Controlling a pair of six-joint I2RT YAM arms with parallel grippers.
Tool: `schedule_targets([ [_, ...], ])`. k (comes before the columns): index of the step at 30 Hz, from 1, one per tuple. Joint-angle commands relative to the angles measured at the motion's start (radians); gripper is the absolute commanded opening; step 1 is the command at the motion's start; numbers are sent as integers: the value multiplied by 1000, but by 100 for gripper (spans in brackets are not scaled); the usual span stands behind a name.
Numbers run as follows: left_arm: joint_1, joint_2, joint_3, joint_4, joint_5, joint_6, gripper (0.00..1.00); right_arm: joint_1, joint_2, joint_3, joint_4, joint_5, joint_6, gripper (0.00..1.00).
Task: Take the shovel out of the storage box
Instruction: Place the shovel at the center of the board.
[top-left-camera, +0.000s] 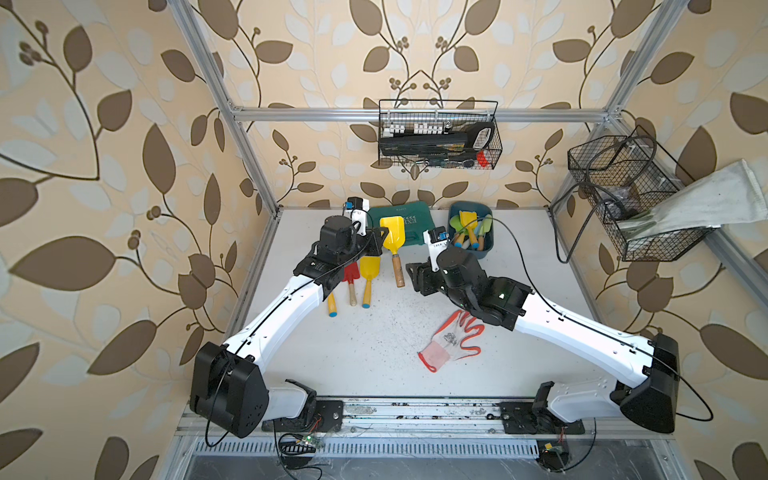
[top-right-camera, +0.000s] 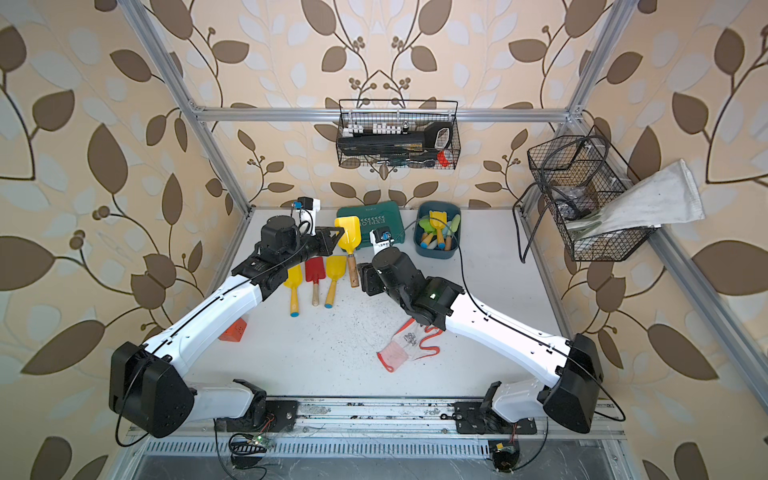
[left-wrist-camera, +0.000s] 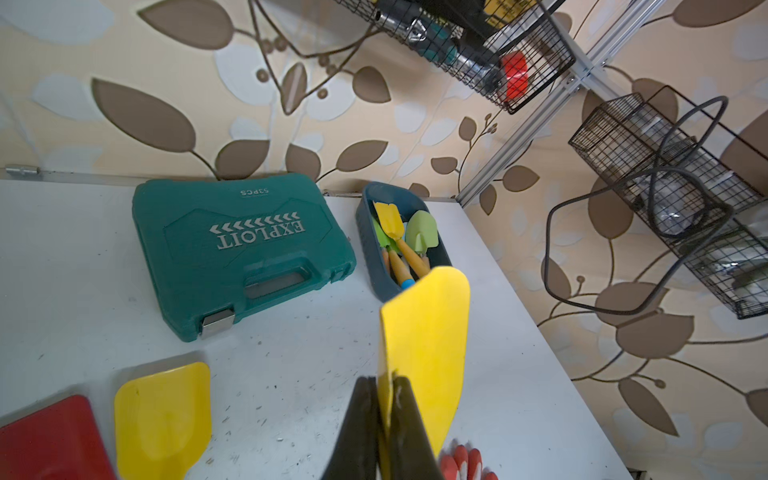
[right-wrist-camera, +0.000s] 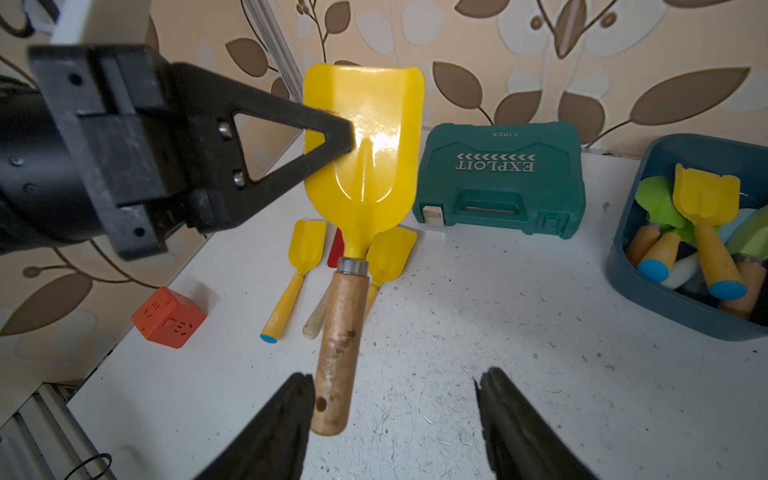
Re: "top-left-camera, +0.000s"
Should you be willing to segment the yellow shovel wooden handle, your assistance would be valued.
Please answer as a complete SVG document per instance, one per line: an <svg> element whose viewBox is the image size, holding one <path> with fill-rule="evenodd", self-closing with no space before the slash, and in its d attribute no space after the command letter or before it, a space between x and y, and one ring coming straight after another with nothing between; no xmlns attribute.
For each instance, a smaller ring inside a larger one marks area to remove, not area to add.
<svg viewBox="0 0 768 480"><path fill-rule="evenodd" d="M405 222L401 216L383 217L380 219L379 224L383 228L388 229L386 238L384 239L384 247L390 251L392 255L392 265L396 286L403 288L405 286L405 279L402 270L402 263L399 256L399 249L405 243Z"/></svg>

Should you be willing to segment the red shovel wooden handle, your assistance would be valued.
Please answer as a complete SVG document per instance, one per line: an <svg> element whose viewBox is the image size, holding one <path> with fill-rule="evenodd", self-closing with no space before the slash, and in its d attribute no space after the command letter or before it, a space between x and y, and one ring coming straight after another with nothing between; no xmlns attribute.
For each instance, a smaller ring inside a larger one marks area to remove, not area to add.
<svg viewBox="0 0 768 480"><path fill-rule="evenodd" d="M352 262L344 268L344 281L348 285L349 304L351 306L357 305L357 295L355 289L355 281L360 278L360 271L357 262Z"/></svg>

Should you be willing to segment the yellow shovel blue-tipped handle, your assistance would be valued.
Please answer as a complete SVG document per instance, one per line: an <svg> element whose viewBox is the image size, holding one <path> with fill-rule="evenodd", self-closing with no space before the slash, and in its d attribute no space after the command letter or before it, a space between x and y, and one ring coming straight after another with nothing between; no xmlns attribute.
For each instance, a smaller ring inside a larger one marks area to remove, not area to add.
<svg viewBox="0 0 768 480"><path fill-rule="evenodd" d="M337 304L335 300L335 296L333 293L330 293L326 300L327 304L327 312L330 317L336 317L338 315L337 311Z"/></svg>

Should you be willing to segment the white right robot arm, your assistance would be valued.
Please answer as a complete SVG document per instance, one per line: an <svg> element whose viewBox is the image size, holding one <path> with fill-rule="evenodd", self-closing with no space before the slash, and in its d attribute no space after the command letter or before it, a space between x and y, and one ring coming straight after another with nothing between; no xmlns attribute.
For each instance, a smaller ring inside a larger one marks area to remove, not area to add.
<svg viewBox="0 0 768 480"><path fill-rule="evenodd" d="M605 374L596 380L541 384L536 399L560 422L623 416L656 433L674 431L681 377L673 338L633 335L578 315L531 286L487 275L458 247L406 270L416 292L441 293L470 318L547 341L600 367Z"/></svg>

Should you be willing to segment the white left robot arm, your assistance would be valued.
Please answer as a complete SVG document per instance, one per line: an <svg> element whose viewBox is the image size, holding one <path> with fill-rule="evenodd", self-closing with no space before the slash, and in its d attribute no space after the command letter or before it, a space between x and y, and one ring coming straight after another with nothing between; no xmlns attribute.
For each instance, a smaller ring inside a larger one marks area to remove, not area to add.
<svg viewBox="0 0 768 480"><path fill-rule="evenodd" d="M366 212L359 218L328 217L280 294L238 333L198 351L189 400L192 412L238 438L264 421L300 421L304 428L314 427L316 391L290 379L270 387L267 367L292 331L341 283L347 266L382 254L388 234L386 227L369 228Z"/></svg>

